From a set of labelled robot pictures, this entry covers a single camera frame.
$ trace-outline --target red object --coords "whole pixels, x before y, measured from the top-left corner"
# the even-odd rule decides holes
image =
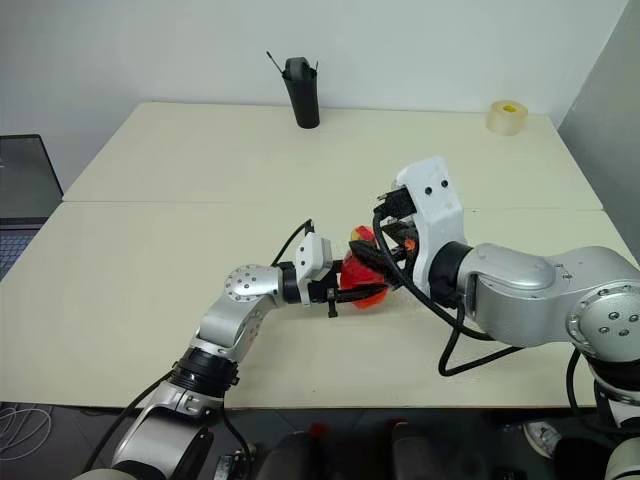
[[[406,248],[410,252],[413,252],[416,249],[416,241],[413,238],[407,238],[404,241],[404,248]]]
[[[329,433],[329,426],[326,423],[312,423],[309,428],[309,436],[311,438],[324,437]]]
[[[363,225],[354,229],[351,234],[351,239],[366,240],[373,244],[375,244],[376,241],[373,231],[369,227],[365,227]],[[340,269],[340,288],[348,290],[361,285],[371,285],[373,283],[384,283],[384,275],[374,272],[369,267],[363,265],[363,263],[354,257],[351,252],[347,253],[342,261],[342,268]],[[383,302],[387,295],[387,291],[388,289],[385,289],[369,298],[353,302],[353,304],[360,309],[378,305]]]

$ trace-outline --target robotic arm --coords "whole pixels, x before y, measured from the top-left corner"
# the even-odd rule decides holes
[[[358,241],[350,246],[388,285],[405,286],[456,332],[474,338],[514,347],[572,343],[587,358],[617,425],[640,416],[634,406],[640,405],[637,269],[601,247],[537,257],[492,244],[468,246],[462,206],[441,158],[405,168],[380,200],[374,210],[380,249]],[[383,231],[397,247],[388,247]],[[340,290],[339,269],[329,241],[307,222],[294,264],[231,272],[189,348],[118,446],[112,469],[79,478],[195,478],[213,440],[206,425],[224,415],[225,392],[238,382],[238,363],[269,311],[326,302],[331,317],[336,303],[386,288]],[[457,308],[459,319],[440,306]],[[465,327],[465,315],[486,333]]]

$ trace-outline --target floor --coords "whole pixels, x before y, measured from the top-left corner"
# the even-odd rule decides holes
[[[551,462],[537,455],[524,439],[517,423],[522,420],[518,418],[521,413],[518,410],[472,409],[252,410],[230,412],[230,417],[248,441],[258,443],[264,449],[274,447],[288,433],[308,430],[313,423],[325,424],[328,433],[323,438],[327,452],[341,457],[346,465],[345,473],[351,473],[344,478],[388,478],[390,421],[406,419],[433,441],[448,480],[520,478],[498,475],[499,468],[523,471],[527,476],[522,478],[554,479]],[[534,411],[534,415],[552,416],[554,425],[567,436],[588,436],[574,418],[568,417],[566,410],[539,410]],[[55,407],[47,441],[26,458],[0,462],[0,478],[68,480],[77,476],[113,418],[114,412]],[[23,426],[24,432],[37,421],[40,420],[36,415],[32,416]],[[96,467],[109,464],[117,440],[132,421],[129,419],[121,426]],[[213,478],[219,455],[238,448],[222,425],[214,426],[213,432],[214,445],[198,477],[201,480]],[[32,440],[37,443],[37,435]],[[15,451],[2,452],[0,457],[16,456],[32,446],[25,442],[15,447]]]

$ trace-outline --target table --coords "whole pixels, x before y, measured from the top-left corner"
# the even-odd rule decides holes
[[[0,283],[0,398],[123,406],[179,358],[198,321],[242,263],[267,264],[311,214],[337,256],[371,205],[286,212],[256,204],[63,203]],[[467,209],[470,244],[541,255],[583,245],[631,254],[598,210]],[[409,294],[379,308],[289,306],[272,312],[228,397],[233,407],[564,406],[570,347],[520,352],[455,378],[437,358],[449,328]],[[463,340],[454,362],[495,345]],[[582,404],[592,377],[576,376]]]
[[[412,162],[444,156],[466,208],[600,209],[544,115],[501,137],[483,114],[143,103],[65,201],[370,206]]]

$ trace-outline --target pen holder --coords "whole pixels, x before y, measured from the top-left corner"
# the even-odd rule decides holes
[[[315,128],[320,124],[320,112],[318,111],[318,72],[311,69],[309,80],[290,80],[286,73],[282,74],[284,84],[287,86],[293,113],[296,122],[302,128]]]

